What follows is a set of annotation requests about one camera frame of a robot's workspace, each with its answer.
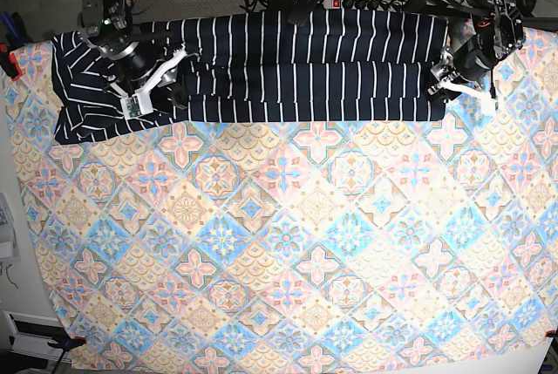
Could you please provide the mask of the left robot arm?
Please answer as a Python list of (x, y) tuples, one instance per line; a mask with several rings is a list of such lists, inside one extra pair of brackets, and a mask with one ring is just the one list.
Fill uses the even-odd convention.
[(444, 46), (431, 68), (432, 99), (450, 100), (480, 82), (525, 41), (522, 18), (515, 0), (465, 0), (457, 10), (470, 16), (474, 34), (457, 50)]

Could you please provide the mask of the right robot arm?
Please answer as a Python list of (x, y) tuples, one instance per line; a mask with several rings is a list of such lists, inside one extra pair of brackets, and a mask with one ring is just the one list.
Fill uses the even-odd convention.
[(171, 42), (169, 28), (143, 31), (133, 22), (128, 0), (82, 0), (80, 39), (109, 62), (104, 90), (118, 93), (126, 119), (154, 111), (153, 96), (167, 92), (172, 105), (188, 107), (180, 64), (194, 54)]

